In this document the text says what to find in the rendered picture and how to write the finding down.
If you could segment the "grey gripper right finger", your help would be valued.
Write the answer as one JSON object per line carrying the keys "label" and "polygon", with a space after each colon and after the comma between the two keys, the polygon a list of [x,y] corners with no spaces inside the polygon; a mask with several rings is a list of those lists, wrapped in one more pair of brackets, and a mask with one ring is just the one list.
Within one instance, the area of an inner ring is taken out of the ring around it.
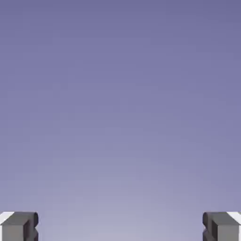
{"label": "grey gripper right finger", "polygon": [[202,241],[241,241],[241,211],[204,212]]}

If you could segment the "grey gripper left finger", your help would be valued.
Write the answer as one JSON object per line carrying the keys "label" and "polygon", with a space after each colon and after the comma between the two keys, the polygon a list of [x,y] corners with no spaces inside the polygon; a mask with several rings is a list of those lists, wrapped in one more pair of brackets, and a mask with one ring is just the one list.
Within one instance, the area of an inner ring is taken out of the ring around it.
{"label": "grey gripper left finger", "polygon": [[0,213],[0,241],[39,241],[37,212],[5,211]]}

